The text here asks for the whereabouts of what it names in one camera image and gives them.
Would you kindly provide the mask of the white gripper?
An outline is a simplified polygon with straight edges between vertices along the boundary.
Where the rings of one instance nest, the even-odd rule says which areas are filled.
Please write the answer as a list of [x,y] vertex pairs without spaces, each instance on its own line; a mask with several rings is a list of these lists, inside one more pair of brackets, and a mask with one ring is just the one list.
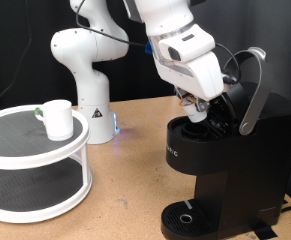
[[218,59],[212,52],[214,40],[200,44],[196,40],[164,39],[151,44],[159,76],[177,86],[175,94],[179,99],[185,96],[185,91],[201,98],[197,110],[206,111],[206,101],[219,96],[224,89]]

